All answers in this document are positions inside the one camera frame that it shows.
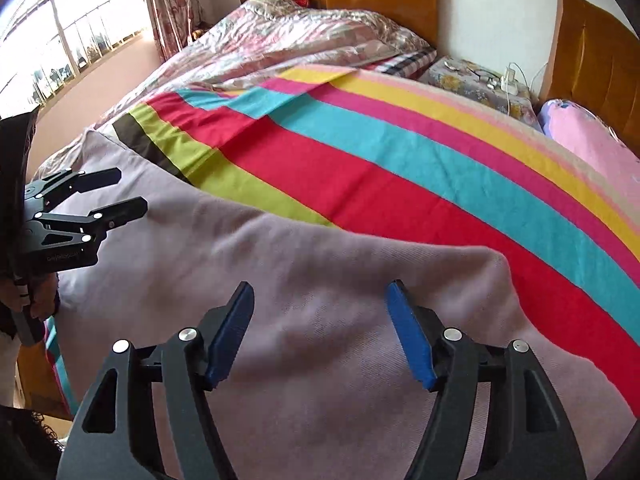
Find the left forearm white sleeve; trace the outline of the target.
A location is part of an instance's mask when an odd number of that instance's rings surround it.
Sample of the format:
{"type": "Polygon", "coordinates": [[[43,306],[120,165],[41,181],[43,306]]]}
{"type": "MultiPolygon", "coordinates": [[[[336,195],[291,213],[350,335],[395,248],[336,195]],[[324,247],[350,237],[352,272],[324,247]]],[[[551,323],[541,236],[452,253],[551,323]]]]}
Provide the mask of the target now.
{"type": "Polygon", "coordinates": [[[12,408],[20,343],[13,313],[22,310],[10,252],[23,222],[28,154],[38,108],[1,119],[1,405],[12,408]]]}

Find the left hand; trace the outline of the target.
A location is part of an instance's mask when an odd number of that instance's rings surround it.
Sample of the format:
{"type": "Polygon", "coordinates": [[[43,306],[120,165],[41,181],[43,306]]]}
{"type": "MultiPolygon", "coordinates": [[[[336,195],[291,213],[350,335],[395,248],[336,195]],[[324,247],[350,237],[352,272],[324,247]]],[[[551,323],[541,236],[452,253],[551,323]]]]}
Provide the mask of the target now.
{"type": "MultiPolygon", "coordinates": [[[[29,316],[34,319],[32,329],[43,332],[43,323],[50,316],[55,315],[60,305],[58,298],[58,276],[47,274],[32,278],[28,285],[30,307],[29,316]]],[[[22,296],[13,278],[9,275],[1,277],[1,333],[14,338],[16,328],[13,323],[13,312],[23,311],[22,296]]]]}

